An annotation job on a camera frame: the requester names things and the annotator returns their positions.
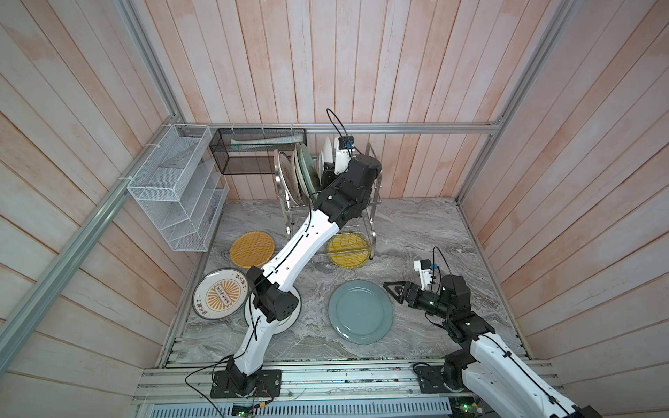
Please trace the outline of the stainless steel dish rack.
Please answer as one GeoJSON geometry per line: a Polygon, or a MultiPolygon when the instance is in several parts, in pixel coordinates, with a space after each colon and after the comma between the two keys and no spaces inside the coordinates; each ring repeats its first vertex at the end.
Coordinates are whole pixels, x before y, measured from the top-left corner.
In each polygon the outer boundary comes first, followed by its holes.
{"type": "MultiPolygon", "coordinates": [[[[274,162],[275,162],[275,189],[277,196],[280,200],[280,208],[282,209],[283,218],[285,221],[286,235],[289,238],[292,238],[294,234],[298,231],[299,226],[297,225],[298,218],[303,214],[308,214],[309,206],[308,202],[306,205],[303,205],[301,202],[300,205],[291,205],[287,202],[285,192],[282,185],[280,184],[279,177],[279,168],[277,162],[277,153],[275,152],[274,162]]],[[[357,219],[354,219],[348,222],[337,234],[342,233],[361,233],[371,245],[371,256],[370,260],[374,258],[376,252],[376,230],[374,225],[374,217],[376,215],[376,207],[381,203],[380,198],[380,188],[381,188],[381,179],[377,179],[374,182],[372,187],[372,197],[371,202],[368,207],[362,212],[361,216],[357,219]]],[[[319,255],[328,255],[327,254],[327,244],[325,247],[320,249],[317,254],[319,255]]]]}

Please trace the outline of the white plate dark lettered rim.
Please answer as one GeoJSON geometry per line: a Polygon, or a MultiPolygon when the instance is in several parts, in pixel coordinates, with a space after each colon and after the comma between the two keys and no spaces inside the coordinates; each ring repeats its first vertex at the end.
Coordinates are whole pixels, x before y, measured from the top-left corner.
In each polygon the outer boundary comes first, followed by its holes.
{"type": "Polygon", "coordinates": [[[334,166],[334,150],[331,137],[326,137],[317,160],[318,175],[321,178],[326,170],[334,166]]]}

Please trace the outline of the light green flower plate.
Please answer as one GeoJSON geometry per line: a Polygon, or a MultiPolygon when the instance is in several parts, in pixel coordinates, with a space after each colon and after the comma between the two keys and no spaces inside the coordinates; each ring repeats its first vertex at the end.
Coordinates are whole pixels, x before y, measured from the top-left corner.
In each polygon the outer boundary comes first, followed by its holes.
{"type": "Polygon", "coordinates": [[[319,191],[319,179],[316,174],[315,163],[304,143],[299,143],[296,148],[298,149],[299,163],[304,179],[304,185],[306,186],[307,197],[315,197],[319,191]]]}

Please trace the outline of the white plate orange sunburst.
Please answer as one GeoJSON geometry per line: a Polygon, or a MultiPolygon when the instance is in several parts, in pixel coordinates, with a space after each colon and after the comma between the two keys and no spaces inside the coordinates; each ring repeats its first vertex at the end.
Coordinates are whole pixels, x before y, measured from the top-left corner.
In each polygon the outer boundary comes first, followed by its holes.
{"type": "Polygon", "coordinates": [[[293,166],[290,158],[284,152],[277,153],[280,184],[285,192],[287,202],[291,205],[300,205],[299,190],[295,187],[293,166]]]}

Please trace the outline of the orange woven bamboo plate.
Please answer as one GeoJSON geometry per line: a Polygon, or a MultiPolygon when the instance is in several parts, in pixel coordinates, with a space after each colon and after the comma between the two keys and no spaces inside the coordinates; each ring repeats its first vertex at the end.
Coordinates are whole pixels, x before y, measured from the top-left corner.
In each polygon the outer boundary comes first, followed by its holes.
{"type": "Polygon", "coordinates": [[[273,256],[275,242],[268,234],[253,231],[240,236],[230,249],[231,261],[240,268],[263,266],[273,256]]]}

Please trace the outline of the cream plate with red flowers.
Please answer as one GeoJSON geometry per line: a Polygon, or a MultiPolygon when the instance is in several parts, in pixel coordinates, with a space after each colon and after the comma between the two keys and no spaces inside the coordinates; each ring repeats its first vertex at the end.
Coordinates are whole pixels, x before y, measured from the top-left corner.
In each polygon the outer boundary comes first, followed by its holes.
{"type": "Polygon", "coordinates": [[[306,203],[307,203],[306,186],[304,185],[304,179],[303,179],[303,176],[302,176],[302,173],[301,173],[301,167],[300,167],[300,163],[299,163],[299,155],[298,155],[298,149],[297,148],[294,148],[294,151],[293,151],[292,165],[293,165],[295,183],[297,185],[301,201],[302,201],[303,205],[306,205],[306,203]]]}

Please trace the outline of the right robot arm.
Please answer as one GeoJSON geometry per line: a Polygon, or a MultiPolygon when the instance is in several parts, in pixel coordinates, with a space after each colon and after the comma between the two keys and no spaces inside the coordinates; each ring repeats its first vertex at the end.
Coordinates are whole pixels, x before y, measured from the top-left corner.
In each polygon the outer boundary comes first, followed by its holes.
{"type": "Polygon", "coordinates": [[[398,303],[440,318],[437,327],[460,346],[444,357],[442,367],[412,366],[423,393],[470,391],[501,417],[600,416],[591,406],[578,407],[510,350],[472,310],[462,276],[444,275],[437,294],[409,281],[385,282],[383,288],[398,303]]]}

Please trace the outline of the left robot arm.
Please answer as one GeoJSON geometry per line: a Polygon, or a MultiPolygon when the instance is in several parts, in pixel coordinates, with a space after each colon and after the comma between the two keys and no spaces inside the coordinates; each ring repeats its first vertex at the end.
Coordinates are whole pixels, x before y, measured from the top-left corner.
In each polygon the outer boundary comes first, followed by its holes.
{"type": "Polygon", "coordinates": [[[348,168],[317,195],[300,229],[277,256],[247,271],[252,291],[251,324],[226,372],[240,391],[249,390],[261,369],[278,323],[289,318],[298,299],[290,292],[295,280],[317,251],[350,220],[368,207],[374,183],[382,171],[379,160],[357,155],[348,168]]]}

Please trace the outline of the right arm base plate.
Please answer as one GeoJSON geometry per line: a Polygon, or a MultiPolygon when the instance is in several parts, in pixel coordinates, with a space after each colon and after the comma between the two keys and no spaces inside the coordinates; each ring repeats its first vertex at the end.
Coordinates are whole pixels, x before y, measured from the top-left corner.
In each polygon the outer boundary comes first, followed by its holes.
{"type": "Polygon", "coordinates": [[[422,394],[461,392],[461,389],[453,389],[445,384],[440,367],[432,366],[426,362],[418,362],[414,363],[411,369],[418,379],[422,394]]]}

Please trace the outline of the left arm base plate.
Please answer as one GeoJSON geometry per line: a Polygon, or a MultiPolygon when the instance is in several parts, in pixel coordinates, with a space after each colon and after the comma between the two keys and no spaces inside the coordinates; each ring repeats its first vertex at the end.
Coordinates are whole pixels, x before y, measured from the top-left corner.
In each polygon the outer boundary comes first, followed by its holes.
{"type": "Polygon", "coordinates": [[[282,371],[260,369],[251,376],[241,372],[221,370],[213,374],[210,396],[214,399],[233,399],[249,396],[275,398],[280,396],[282,371]]]}

